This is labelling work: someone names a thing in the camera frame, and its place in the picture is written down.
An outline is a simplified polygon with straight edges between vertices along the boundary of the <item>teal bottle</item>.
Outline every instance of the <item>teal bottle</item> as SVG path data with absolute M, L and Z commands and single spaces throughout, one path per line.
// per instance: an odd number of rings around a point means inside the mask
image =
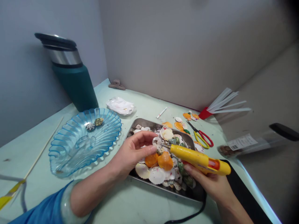
M 86 66 L 73 40 L 35 33 L 52 61 L 52 70 L 79 112 L 99 107 Z

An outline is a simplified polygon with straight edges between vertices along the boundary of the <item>left hand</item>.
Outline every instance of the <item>left hand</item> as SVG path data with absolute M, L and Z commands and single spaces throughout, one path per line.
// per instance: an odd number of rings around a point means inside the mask
M 108 163 L 117 171 L 118 179 L 124 180 L 138 161 L 156 152 L 156 146 L 152 145 L 153 138 L 158 135 L 150 131 L 140 131 L 127 138 L 119 148 L 116 155 Z

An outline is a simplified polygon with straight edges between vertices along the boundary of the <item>black cord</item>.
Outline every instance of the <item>black cord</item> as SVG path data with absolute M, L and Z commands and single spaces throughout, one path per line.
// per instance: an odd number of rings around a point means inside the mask
M 178 224 L 178 223 L 183 223 L 183 222 L 186 222 L 186 221 L 188 221 L 189 219 L 192 219 L 192 218 L 194 218 L 195 216 L 197 216 L 197 215 L 199 215 L 204 209 L 205 209 L 205 206 L 206 206 L 206 191 L 205 190 L 203 190 L 203 202 L 202 202 L 202 207 L 201 207 L 201 209 L 197 212 L 197 213 L 195 213 L 195 214 L 193 214 L 193 215 L 190 215 L 190 216 L 187 216 L 187 217 L 185 217 L 185 218 L 183 218 L 183 219 L 178 219 L 178 220 L 169 220 L 169 221 L 167 221 L 166 223 L 164 223 L 164 224 Z

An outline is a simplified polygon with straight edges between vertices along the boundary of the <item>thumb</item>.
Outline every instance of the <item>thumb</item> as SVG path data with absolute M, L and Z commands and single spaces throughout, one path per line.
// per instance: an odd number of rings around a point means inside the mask
M 188 164 L 184 166 L 185 170 L 196 179 L 201 185 L 205 185 L 204 183 L 209 179 L 206 177 L 201 171 L 196 169 L 194 166 Z
M 156 146 L 150 145 L 150 146 L 138 149 L 136 153 L 138 155 L 138 159 L 142 159 L 142 158 L 145 158 L 145 157 L 153 154 L 154 152 L 156 152 L 156 150 L 157 150 Z

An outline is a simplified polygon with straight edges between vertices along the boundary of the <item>label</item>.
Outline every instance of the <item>label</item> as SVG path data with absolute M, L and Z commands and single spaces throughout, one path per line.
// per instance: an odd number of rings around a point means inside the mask
M 247 146 L 255 145 L 258 142 L 252 138 L 250 134 L 244 135 L 240 138 L 236 138 L 235 140 L 229 141 L 227 145 L 233 150 L 238 150 L 245 148 Z

